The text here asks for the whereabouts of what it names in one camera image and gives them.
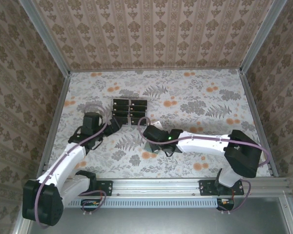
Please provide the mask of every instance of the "floral tablecloth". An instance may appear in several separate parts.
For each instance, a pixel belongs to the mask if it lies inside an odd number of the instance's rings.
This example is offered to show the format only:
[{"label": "floral tablecloth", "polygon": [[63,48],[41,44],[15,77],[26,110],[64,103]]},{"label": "floral tablecloth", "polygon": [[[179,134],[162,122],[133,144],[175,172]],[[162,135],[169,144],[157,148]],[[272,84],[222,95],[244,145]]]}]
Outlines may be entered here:
[{"label": "floral tablecloth", "polygon": [[[259,142],[237,70],[72,73],[49,166],[82,124],[85,106],[98,103],[111,115],[113,98],[148,100],[147,116],[160,120],[164,130],[219,135],[238,129]],[[200,153],[166,157],[163,152],[146,152],[144,146],[136,126],[123,126],[75,170],[95,172],[98,178],[215,177],[228,165],[224,157]],[[258,169],[257,176],[270,176],[267,165]]]}]

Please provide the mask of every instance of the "floral wallpaper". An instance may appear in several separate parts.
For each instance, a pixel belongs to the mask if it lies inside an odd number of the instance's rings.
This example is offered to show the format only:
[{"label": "floral wallpaper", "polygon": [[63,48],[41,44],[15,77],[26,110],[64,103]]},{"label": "floral wallpaper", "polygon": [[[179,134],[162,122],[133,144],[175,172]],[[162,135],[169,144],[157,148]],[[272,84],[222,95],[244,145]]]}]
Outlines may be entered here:
[{"label": "floral wallpaper", "polygon": [[34,0],[72,71],[239,67],[273,0]]},{"label": "floral wallpaper", "polygon": [[281,176],[293,195],[293,0],[288,0],[247,72]]},{"label": "floral wallpaper", "polygon": [[18,1],[0,0],[0,234],[36,177],[63,76]]},{"label": "floral wallpaper", "polygon": [[[49,166],[82,124],[84,111],[96,110],[88,104],[104,106],[111,117],[113,98],[146,99],[146,115],[164,130],[222,135],[238,129],[258,142],[237,70],[72,73]],[[123,125],[75,169],[99,178],[215,177],[228,165],[225,157],[202,153],[152,154],[144,150],[145,143],[137,126]],[[270,176],[267,165],[257,175]]]}]

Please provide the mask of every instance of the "fern pattern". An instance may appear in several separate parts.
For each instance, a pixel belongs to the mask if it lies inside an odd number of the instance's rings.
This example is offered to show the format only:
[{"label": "fern pattern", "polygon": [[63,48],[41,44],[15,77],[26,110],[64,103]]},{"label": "fern pattern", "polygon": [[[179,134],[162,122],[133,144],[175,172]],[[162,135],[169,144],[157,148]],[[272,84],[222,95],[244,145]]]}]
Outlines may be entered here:
[{"label": "fern pattern", "polygon": [[[90,104],[102,105],[111,119],[113,98],[146,99],[146,115],[151,121],[160,121],[165,131],[182,129],[197,134],[222,135],[237,129],[258,139],[235,70],[96,74],[94,78],[91,73],[72,73],[49,166],[62,154],[67,136],[82,124],[84,111],[99,111]],[[137,126],[123,125],[116,133],[104,137],[103,143],[90,151],[76,170],[94,172],[99,178],[215,177],[219,168],[227,163],[225,158],[200,153],[175,153],[168,158],[164,152],[147,152],[145,144]],[[267,170],[258,168],[258,175],[270,175]]]},{"label": "fern pattern", "polygon": [[218,106],[214,106],[212,105],[211,107],[208,108],[207,112],[205,113],[206,116],[209,117],[222,117],[224,118],[225,115],[228,115],[232,113],[232,110],[230,110],[229,107],[227,107],[226,105],[222,106],[222,105],[218,105]]},{"label": "fern pattern", "polygon": [[142,95],[151,96],[154,98],[159,98],[161,94],[165,94],[167,91],[167,88],[163,85],[160,87],[159,85],[150,86],[148,87]]}]

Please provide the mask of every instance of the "patterned wall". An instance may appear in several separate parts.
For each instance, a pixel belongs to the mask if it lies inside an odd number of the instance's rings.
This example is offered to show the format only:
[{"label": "patterned wall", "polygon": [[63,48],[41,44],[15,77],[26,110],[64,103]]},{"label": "patterned wall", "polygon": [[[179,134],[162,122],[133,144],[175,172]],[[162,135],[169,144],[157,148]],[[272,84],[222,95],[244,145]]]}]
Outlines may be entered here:
[{"label": "patterned wall", "polygon": [[70,69],[239,67],[272,0],[35,0]]},{"label": "patterned wall", "polygon": [[63,76],[18,1],[0,0],[0,234],[36,176]]},{"label": "patterned wall", "polygon": [[286,3],[247,77],[280,175],[289,178],[293,189],[293,0]]}]

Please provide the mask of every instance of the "purple cable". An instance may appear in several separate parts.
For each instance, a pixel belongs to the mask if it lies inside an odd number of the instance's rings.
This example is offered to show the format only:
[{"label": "purple cable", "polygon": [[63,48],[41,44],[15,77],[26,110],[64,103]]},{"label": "purple cable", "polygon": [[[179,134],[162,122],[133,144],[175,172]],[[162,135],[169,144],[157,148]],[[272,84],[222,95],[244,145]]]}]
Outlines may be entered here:
[{"label": "purple cable", "polygon": [[55,164],[54,168],[50,171],[50,173],[48,174],[48,176],[44,179],[44,181],[41,183],[40,187],[38,188],[37,191],[37,195],[36,195],[36,199],[35,199],[35,206],[34,206],[34,211],[35,211],[35,220],[37,222],[37,224],[42,228],[42,229],[46,229],[49,226],[43,226],[40,221],[39,221],[39,216],[38,216],[38,202],[39,202],[39,197],[40,197],[40,193],[44,187],[44,185],[46,184],[46,182],[50,179],[50,175],[54,173],[54,171],[57,169],[57,167],[60,165],[60,163],[74,150],[76,149],[78,146],[81,146],[82,144],[84,144],[85,142],[95,138],[96,136],[98,136],[99,134],[101,134],[104,129],[107,127],[107,123],[108,123],[108,114],[106,113],[105,109],[103,108],[103,106],[98,105],[98,104],[92,104],[93,106],[98,106],[100,107],[105,114],[105,124],[103,126],[103,128],[98,131],[96,134],[86,138],[85,140],[82,140],[81,142],[79,142],[77,145],[74,145],[72,148],[70,148],[67,153],[57,162],[57,164]]},{"label": "purple cable", "polygon": [[246,199],[249,197],[250,192],[251,192],[251,183],[248,180],[245,180],[245,179],[241,179],[241,181],[246,182],[246,183],[249,184],[249,189],[248,189],[248,192],[245,195],[245,198],[243,199],[243,201],[241,202],[240,205],[238,205],[236,208],[233,208],[231,211],[228,211],[225,207],[218,205],[218,207],[224,209],[223,212],[231,213],[231,212],[234,212],[234,211],[238,210],[239,208],[241,208],[243,206],[243,204],[245,203]]},{"label": "purple cable", "polygon": [[[106,192],[104,192],[103,190],[94,190],[94,191],[91,191],[91,192],[79,194],[79,196],[89,195],[89,194],[93,194],[93,193],[103,193],[103,195],[104,195],[103,201],[98,205],[98,207],[94,211],[92,211],[93,213],[95,213],[105,203],[105,200],[106,200]],[[90,202],[92,202],[92,201],[85,202],[83,204],[82,211],[85,212],[84,206],[85,206],[85,204],[90,203]]]},{"label": "purple cable", "polygon": [[257,148],[257,149],[260,149],[260,150],[264,151],[265,154],[267,155],[267,159],[264,162],[260,163],[258,165],[258,167],[261,167],[261,166],[265,165],[272,158],[272,156],[270,155],[270,153],[268,152],[268,150],[266,150],[265,148],[263,148],[263,147],[261,147],[259,145],[256,145],[256,144],[252,144],[252,143],[248,143],[248,142],[244,142],[244,141],[238,141],[238,140],[230,140],[230,139],[222,139],[222,138],[217,138],[217,137],[206,137],[206,136],[186,136],[186,137],[178,138],[178,139],[175,139],[175,140],[169,140],[169,141],[165,141],[165,142],[157,142],[157,141],[149,140],[149,139],[147,139],[143,135],[143,133],[141,131],[141,128],[140,128],[140,124],[141,124],[141,121],[143,119],[146,119],[146,121],[147,121],[148,124],[151,123],[151,120],[148,117],[142,117],[141,119],[139,119],[139,121],[138,121],[138,131],[139,131],[139,134],[142,136],[142,138],[144,140],[146,140],[147,142],[152,143],[152,144],[166,145],[166,144],[171,144],[171,143],[174,143],[174,142],[178,142],[180,140],[187,140],[187,139],[223,141],[223,142],[229,142],[229,143],[240,144],[240,145],[248,145],[248,146],[252,146],[254,148]]}]

